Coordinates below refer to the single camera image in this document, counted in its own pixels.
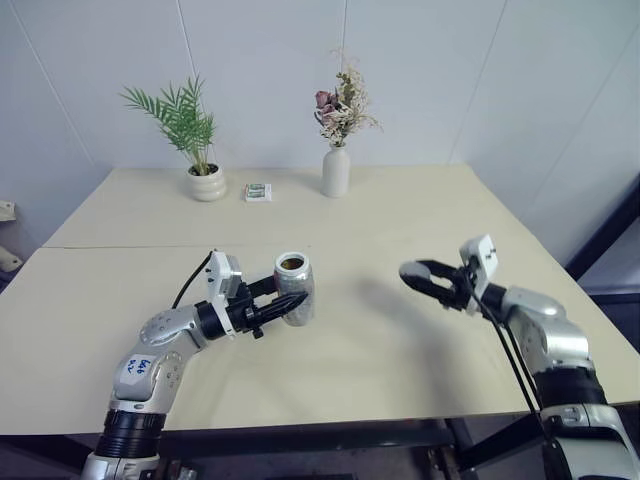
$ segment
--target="dried flower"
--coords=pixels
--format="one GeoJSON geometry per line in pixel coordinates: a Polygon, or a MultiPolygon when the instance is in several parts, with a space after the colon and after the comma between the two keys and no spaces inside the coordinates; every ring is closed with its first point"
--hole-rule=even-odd
{"type": "Polygon", "coordinates": [[[336,77],[340,79],[340,85],[335,93],[316,93],[314,117],[322,125],[320,135],[331,145],[341,147],[350,133],[363,127],[380,128],[380,124],[365,113],[369,98],[360,72],[348,65],[346,72],[339,72],[336,77]]]}

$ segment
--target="palm plant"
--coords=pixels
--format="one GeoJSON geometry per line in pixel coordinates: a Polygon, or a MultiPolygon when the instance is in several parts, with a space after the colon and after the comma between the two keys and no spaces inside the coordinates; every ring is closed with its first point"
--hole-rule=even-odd
{"type": "Polygon", "coordinates": [[[127,107],[155,118],[169,143],[193,164],[189,171],[204,176],[213,173],[207,153],[213,143],[215,125],[213,115],[204,113],[200,106],[202,83],[197,76],[195,81],[188,78],[187,86],[176,90],[169,84],[168,91],[160,89],[162,97],[151,97],[142,89],[129,87],[124,87],[126,94],[120,95],[129,102],[127,107]]]}

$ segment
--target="silver can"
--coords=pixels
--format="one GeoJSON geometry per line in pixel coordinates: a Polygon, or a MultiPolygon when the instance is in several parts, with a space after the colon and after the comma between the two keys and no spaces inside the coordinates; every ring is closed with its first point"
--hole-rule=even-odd
{"type": "Polygon", "coordinates": [[[292,327],[306,325],[313,318],[315,290],[309,257],[300,252],[283,253],[276,259],[274,277],[280,295],[302,291],[309,294],[295,310],[284,316],[284,321],[292,327]]]}

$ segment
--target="flower vase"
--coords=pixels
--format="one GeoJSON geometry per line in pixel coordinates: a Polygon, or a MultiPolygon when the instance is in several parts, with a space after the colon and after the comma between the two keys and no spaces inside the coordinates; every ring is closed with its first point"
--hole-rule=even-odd
{"type": "Polygon", "coordinates": [[[331,146],[322,162],[322,193],[327,197],[342,197],[349,190],[351,159],[344,146],[331,146]]]}

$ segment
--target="white wall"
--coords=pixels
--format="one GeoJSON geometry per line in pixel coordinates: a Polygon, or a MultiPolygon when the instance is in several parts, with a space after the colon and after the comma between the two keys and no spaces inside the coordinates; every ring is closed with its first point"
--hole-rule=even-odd
{"type": "Polygon", "coordinates": [[[637,0],[0,0],[13,243],[41,244],[111,167],[182,166],[123,84],[200,72],[222,165],[319,166],[313,94],[344,46],[385,130],[349,140],[356,163],[468,162],[564,263],[640,171],[637,24],[637,0]]]}

